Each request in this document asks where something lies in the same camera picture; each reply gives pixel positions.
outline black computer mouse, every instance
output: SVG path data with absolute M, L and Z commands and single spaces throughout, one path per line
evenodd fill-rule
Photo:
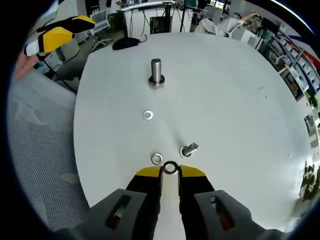
M 137 46 L 140 43 L 140 40 L 133 37 L 124 37 L 116 41 L 112 45 L 113 50 L 127 49 L 134 46 Z

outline person's hand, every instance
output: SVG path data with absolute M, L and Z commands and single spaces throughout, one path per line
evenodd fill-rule
M 24 51 L 20 52 L 15 69 L 13 72 L 13 79 L 18 80 L 25 74 L 29 73 L 33 66 L 39 61 L 37 55 L 27 56 Z

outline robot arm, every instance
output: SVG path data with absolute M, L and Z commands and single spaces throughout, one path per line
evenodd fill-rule
M 94 28 L 95 24 L 91 18 L 80 15 L 40 27 L 37 29 L 40 35 L 35 41 L 25 46 L 24 54 L 30 57 L 38 53 L 50 53 L 69 43 L 75 34 Z
M 249 209 L 223 190 L 214 190 L 197 168 L 175 164 L 179 173 L 179 211 L 187 240 L 279 240 L 283 232 L 256 224 Z M 88 240 L 152 240 L 160 212 L 164 167 L 147 167 L 93 206 L 87 220 L 57 237 Z

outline gray mesh fabric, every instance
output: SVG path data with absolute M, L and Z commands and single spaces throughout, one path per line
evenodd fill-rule
M 53 230 L 83 221 L 89 211 L 76 167 L 76 96 L 35 70 L 9 91 L 7 127 L 21 185 Z

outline metal bolt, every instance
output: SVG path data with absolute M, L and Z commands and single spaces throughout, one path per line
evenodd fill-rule
M 161 59 L 154 58 L 151 60 L 151 77 L 149 78 L 149 84 L 158 87 L 165 83 L 165 77 L 161 75 Z
M 191 156 L 199 148 L 199 144 L 196 142 L 191 143 L 189 146 L 184 146 L 180 150 L 180 154 L 184 158 L 188 158 Z

